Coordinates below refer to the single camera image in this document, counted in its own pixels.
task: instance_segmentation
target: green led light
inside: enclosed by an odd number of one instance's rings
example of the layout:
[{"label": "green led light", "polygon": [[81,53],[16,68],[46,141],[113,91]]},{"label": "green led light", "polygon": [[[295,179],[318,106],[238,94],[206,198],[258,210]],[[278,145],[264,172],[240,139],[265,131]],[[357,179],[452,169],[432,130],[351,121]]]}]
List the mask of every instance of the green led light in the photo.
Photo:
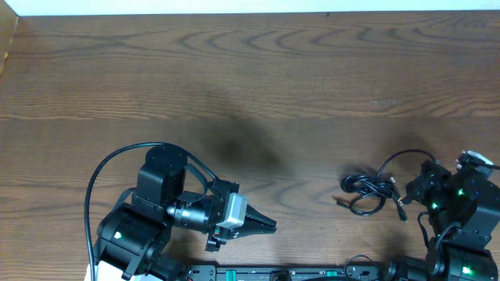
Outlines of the green led light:
[{"label": "green led light", "polygon": [[470,268],[464,266],[464,267],[462,267],[462,273],[464,273],[464,274],[472,274],[472,270],[470,270]]}]

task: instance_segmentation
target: cable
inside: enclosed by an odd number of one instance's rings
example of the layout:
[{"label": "cable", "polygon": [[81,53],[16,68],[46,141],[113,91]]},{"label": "cable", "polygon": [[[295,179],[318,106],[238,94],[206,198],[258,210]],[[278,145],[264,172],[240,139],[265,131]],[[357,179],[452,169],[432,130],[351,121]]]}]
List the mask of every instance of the cable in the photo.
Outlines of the cable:
[{"label": "cable", "polygon": [[374,267],[376,267],[378,269],[378,277],[380,277],[380,266],[378,266],[375,262],[373,262],[372,259],[369,258],[368,256],[366,256],[364,254],[357,254],[354,257],[350,258],[345,263],[344,268],[342,269],[344,276],[324,276],[324,277],[316,277],[316,278],[306,279],[304,281],[338,281],[338,280],[347,280],[347,281],[349,281],[349,280],[357,280],[357,279],[352,278],[351,276],[349,276],[349,274],[347,273],[347,267],[349,266],[349,264],[352,261],[354,261],[357,258],[366,258],[366,259],[368,259],[370,261],[370,264],[373,265]]},{"label": "cable", "polygon": [[366,259],[368,259],[368,260],[370,261],[370,263],[371,263],[374,267],[376,267],[376,268],[379,270],[379,274],[380,274],[380,268],[379,268],[379,266],[378,266],[377,264],[375,264],[375,262],[373,262],[371,258],[369,258],[368,256],[366,256],[366,255],[364,255],[364,254],[357,254],[357,255],[355,255],[354,257],[350,258],[350,259],[349,259],[349,260],[345,263],[345,265],[344,265],[344,275],[345,275],[345,278],[346,278],[347,280],[349,280],[349,279],[353,279],[353,280],[355,280],[354,278],[352,278],[351,276],[349,276],[349,274],[347,273],[347,267],[348,267],[348,265],[351,263],[351,261],[354,261],[354,260],[355,260],[355,259],[357,259],[357,258],[366,258]]},{"label": "cable", "polygon": [[422,218],[423,215],[429,215],[428,212],[421,212],[419,216],[416,218],[416,221],[419,222],[420,230],[422,230],[422,236],[423,236],[423,243],[425,244],[425,247],[428,249],[429,248],[429,237],[427,236],[427,231],[425,230],[425,227],[423,227],[422,222],[420,219]]},{"label": "cable", "polygon": [[481,162],[477,162],[477,161],[474,161],[472,162],[474,165],[480,165],[480,166],[483,166],[483,167],[486,167],[486,168],[489,168],[489,169],[497,169],[497,170],[500,170],[500,166],[498,165],[491,165],[491,164],[486,164],[486,163],[481,163]]},{"label": "cable", "polygon": [[[131,149],[135,148],[145,148],[145,147],[154,147],[154,146],[159,146],[159,145],[173,145],[165,142],[144,142],[144,143],[139,143],[139,144],[131,144],[128,145],[124,148],[120,148],[110,155],[106,156],[104,160],[101,161],[101,163],[97,166],[95,169],[94,173],[92,174],[92,177],[90,181],[88,182],[87,186],[87,193],[85,194],[85,202],[84,202],[84,225],[85,225],[85,235],[87,237],[87,249],[88,249],[88,261],[91,269],[91,281],[96,281],[95,278],[95,260],[94,260],[94,249],[92,248],[92,238],[91,238],[91,224],[90,224],[90,201],[91,201],[91,192],[92,188],[94,187],[94,182],[95,179],[97,178],[97,175],[99,172],[101,172],[102,168],[104,165],[111,160],[111,158],[117,156],[118,154],[129,151]],[[206,167],[201,161],[199,161],[193,154],[190,152],[186,152],[186,155],[191,158],[196,164],[198,164],[206,173],[208,173],[213,179],[218,179],[215,173],[213,173],[208,167]]]},{"label": "cable", "polygon": [[461,229],[461,226],[462,226],[462,224],[460,222],[452,222],[452,223],[450,223],[446,227],[446,229],[442,232],[442,234],[439,237],[437,237],[436,244],[434,245],[435,249],[439,249],[439,245],[441,244],[441,242],[443,241],[443,239],[448,235],[448,233],[452,229],[454,229],[454,228]]},{"label": "cable", "polygon": [[[382,180],[380,176],[382,175],[382,172],[384,171],[385,167],[389,164],[389,162],[398,157],[401,154],[405,153],[410,153],[410,152],[418,152],[418,153],[423,153],[433,161],[436,162],[436,158],[429,152],[423,151],[420,149],[408,149],[404,151],[400,151],[391,157],[389,157],[384,164],[380,167],[378,170],[378,173],[375,176],[372,175],[350,175],[344,178],[341,181],[341,189],[345,193],[358,193],[359,196],[352,200],[349,205],[337,201],[337,205],[343,207],[343,208],[348,208],[352,213],[356,215],[363,215],[363,216],[368,216],[368,215],[373,215],[379,212],[385,205],[385,201],[388,198],[391,198],[395,203],[396,207],[398,208],[398,214],[399,218],[403,221],[406,222],[407,216],[405,214],[405,211],[401,207],[402,203],[400,202],[400,195],[398,191],[395,188],[394,182],[391,180]],[[371,211],[362,211],[360,209],[355,208],[355,204],[358,201],[361,201],[362,199],[368,198],[368,197],[378,197],[380,198],[379,204],[375,209]]]}]

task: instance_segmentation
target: robotic arm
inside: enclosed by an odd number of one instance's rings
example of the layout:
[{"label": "robotic arm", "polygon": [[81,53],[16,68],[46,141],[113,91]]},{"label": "robotic arm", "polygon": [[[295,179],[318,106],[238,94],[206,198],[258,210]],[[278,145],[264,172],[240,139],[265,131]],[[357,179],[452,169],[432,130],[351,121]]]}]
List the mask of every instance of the robotic arm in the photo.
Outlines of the robotic arm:
[{"label": "robotic arm", "polygon": [[[209,182],[189,164],[188,158],[201,164],[212,180]],[[187,171],[200,181],[203,194],[184,191]],[[137,187],[120,196],[98,227],[93,248],[95,264],[104,261],[118,268],[125,280],[154,274],[155,270],[161,272],[159,277],[170,280],[171,273],[179,275],[182,270],[177,266],[168,273],[164,270],[168,265],[161,265],[163,270],[156,265],[173,226],[207,233],[207,251],[218,251],[228,240],[274,233],[276,222],[248,205],[247,198],[238,191],[237,183],[219,179],[183,148],[163,144],[150,149],[139,171]],[[124,202],[129,194],[131,204]]]},{"label": "robotic arm", "polygon": [[[99,225],[98,240],[89,250],[93,254],[91,264],[107,266],[106,270],[118,270],[122,272],[122,279],[140,276],[146,278],[144,281],[498,280],[497,266],[485,247],[500,220],[500,190],[488,181],[488,177],[492,169],[500,167],[476,152],[467,151],[460,155],[455,174],[431,157],[422,164],[421,174],[406,185],[407,195],[403,199],[399,199],[395,187],[383,181],[380,174],[388,161],[404,151],[391,156],[377,176],[354,176],[360,182],[370,180],[365,190],[359,188],[361,198],[391,195],[398,204],[400,216],[404,214],[401,205],[417,201],[426,206],[427,211],[418,218],[427,247],[425,261],[404,256],[390,262],[387,267],[369,258],[369,264],[352,264],[355,258],[367,258],[358,255],[344,266],[330,268],[216,267],[182,265],[161,255],[169,242],[172,227],[207,233],[205,249],[218,251],[228,240],[274,233],[276,222],[248,205],[248,200],[238,193],[238,183],[219,179],[189,152],[172,144],[148,143],[143,146],[153,145],[155,147],[147,153],[145,164],[139,171],[137,187],[120,196],[115,208]],[[111,154],[103,163],[120,152]],[[188,158],[212,180],[208,181],[194,165],[189,164]],[[103,163],[91,178],[90,190]],[[193,173],[200,181],[204,188],[202,194],[184,191],[186,172]],[[131,204],[125,203],[130,194]],[[85,207],[87,219],[87,200]],[[420,223],[423,215],[429,215],[434,231],[430,239]],[[87,243],[91,245],[89,241],[87,232]],[[98,276],[101,281],[102,273],[99,272]]]},{"label": "robotic arm", "polygon": [[500,190],[488,177],[498,167],[474,151],[463,152],[458,171],[451,174],[436,162],[425,161],[421,174],[406,186],[409,204],[426,206],[434,237],[427,241],[425,262],[404,257],[391,263],[387,279],[498,280],[498,269],[486,245],[500,220]]}]

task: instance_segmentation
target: wooden table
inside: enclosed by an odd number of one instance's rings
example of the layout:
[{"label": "wooden table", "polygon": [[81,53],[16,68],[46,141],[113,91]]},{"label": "wooden table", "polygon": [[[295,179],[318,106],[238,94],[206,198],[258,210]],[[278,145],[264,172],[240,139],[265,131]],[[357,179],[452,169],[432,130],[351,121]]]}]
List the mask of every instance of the wooden table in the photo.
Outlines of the wooden table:
[{"label": "wooden table", "polygon": [[[278,221],[276,234],[218,253],[175,229],[166,251],[183,261],[422,258],[422,206],[405,207],[406,224],[391,202],[358,217],[334,204],[351,198],[339,181],[406,148],[450,169],[463,149],[500,162],[499,89],[500,12],[22,18],[0,83],[1,278],[82,280],[90,175],[141,141],[188,149]],[[104,168],[93,233],[145,152]],[[405,155],[387,171],[404,190],[423,160]]]}]

